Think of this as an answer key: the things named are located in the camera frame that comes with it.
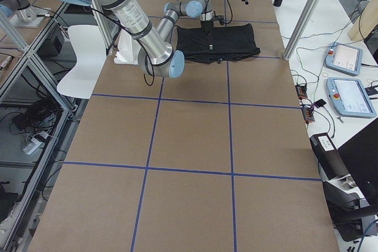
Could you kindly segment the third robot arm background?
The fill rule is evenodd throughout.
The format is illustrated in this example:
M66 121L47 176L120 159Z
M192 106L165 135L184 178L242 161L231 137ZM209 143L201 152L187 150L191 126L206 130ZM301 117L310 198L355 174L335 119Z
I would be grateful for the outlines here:
M38 28L43 20L38 17L38 8L34 8L29 0L1 0L1 12L17 28Z

